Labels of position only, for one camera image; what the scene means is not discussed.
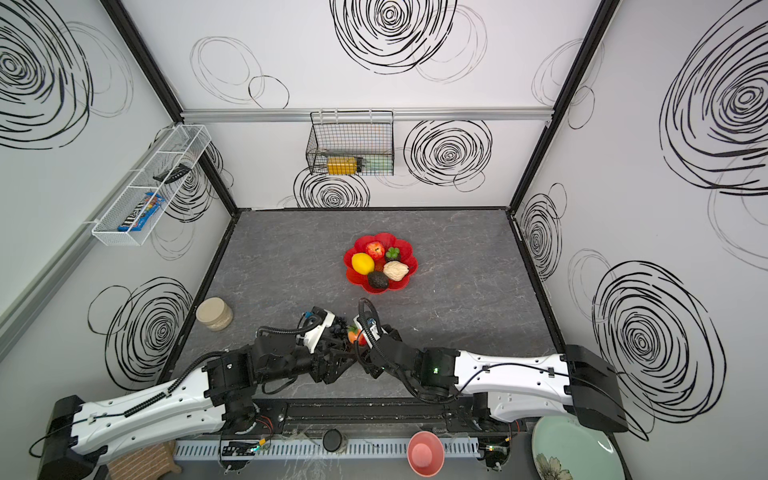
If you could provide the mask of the dark avocado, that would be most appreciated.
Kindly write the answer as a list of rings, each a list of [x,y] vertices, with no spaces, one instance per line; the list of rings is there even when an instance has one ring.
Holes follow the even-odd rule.
[[[373,271],[367,276],[367,282],[373,290],[386,290],[389,287],[388,277],[381,271]]]

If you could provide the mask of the cream starfruit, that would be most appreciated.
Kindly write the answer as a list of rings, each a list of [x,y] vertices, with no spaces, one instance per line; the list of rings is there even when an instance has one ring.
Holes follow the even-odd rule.
[[[384,265],[382,272],[390,282],[400,282],[409,274],[410,268],[400,261],[390,261]]]

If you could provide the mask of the red flower fruit bowl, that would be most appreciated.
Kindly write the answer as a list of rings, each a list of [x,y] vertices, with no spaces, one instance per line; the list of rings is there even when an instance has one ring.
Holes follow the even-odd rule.
[[[389,281],[389,287],[386,290],[373,290],[373,289],[371,289],[370,286],[368,285],[368,282],[367,282],[367,276],[368,275],[367,276],[360,275],[360,274],[356,273],[352,269],[351,257],[355,253],[360,253],[360,252],[365,253],[366,245],[369,242],[372,242],[372,241],[380,241],[387,248],[387,250],[390,247],[397,247],[397,248],[399,248],[400,249],[400,259],[398,261],[400,261],[402,263],[405,263],[410,268],[409,274],[402,281],[400,281],[400,282],[390,282]],[[375,271],[381,271],[382,272],[382,269],[383,269],[384,265],[387,262],[388,261],[386,260],[386,258],[376,262]],[[411,277],[418,271],[418,267],[419,267],[418,260],[414,256],[412,245],[408,241],[406,241],[404,239],[400,239],[400,238],[394,236],[393,234],[386,233],[386,232],[379,233],[379,234],[376,234],[376,235],[366,235],[366,236],[359,237],[355,241],[353,246],[345,253],[344,258],[343,258],[343,263],[344,263],[344,265],[346,267],[346,279],[347,279],[347,281],[349,283],[353,284],[353,285],[360,286],[366,292],[373,293],[373,294],[384,293],[385,291],[390,291],[390,290],[402,290],[402,289],[404,289],[408,285]]]

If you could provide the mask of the yellow lemon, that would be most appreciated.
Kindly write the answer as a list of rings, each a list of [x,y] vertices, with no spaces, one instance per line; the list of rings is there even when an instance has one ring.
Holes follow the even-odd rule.
[[[351,265],[352,269],[363,276],[367,276],[370,273],[375,271],[376,268],[376,262],[375,260],[368,255],[367,253],[355,253],[351,257]]]

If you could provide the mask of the dark mangosteen with green leaves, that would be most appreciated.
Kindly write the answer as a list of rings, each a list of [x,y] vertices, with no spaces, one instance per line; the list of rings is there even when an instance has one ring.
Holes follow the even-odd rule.
[[[385,254],[385,258],[388,262],[398,261],[400,259],[400,249],[397,247],[390,247]]]

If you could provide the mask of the red apple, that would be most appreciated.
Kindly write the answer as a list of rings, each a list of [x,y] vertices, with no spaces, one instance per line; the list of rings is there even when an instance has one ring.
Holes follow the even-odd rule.
[[[385,258],[387,248],[380,241],[372,241],[366,245],[365,253],[378,262]]]

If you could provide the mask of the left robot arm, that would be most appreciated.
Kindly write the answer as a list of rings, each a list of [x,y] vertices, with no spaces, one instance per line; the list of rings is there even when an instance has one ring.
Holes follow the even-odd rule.
[[[231,351],[204,354],[177,379],[122,397],[58,400],[38,440],[40,479],[84,479],[100,465],[184,436],[236,431],[255,423],[258,388],[302,375],[331,384],[354,365],[346,337],[323,335],[315,346],[266,335]]]

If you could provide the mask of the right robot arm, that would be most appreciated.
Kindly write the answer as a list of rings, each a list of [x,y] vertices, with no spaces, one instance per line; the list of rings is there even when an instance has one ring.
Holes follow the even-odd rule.
[[[623,404],[615,367],[583,346],[570,344],[549,356],[498,357],[417,349],[394,330],[368,327],[360,336],[368,348],[363,364],[369,374],[389,374],[424,403],[450,404],[463,396],[485,395],[489,416],[499,422],[570,415],[588,429],[647,438]]]

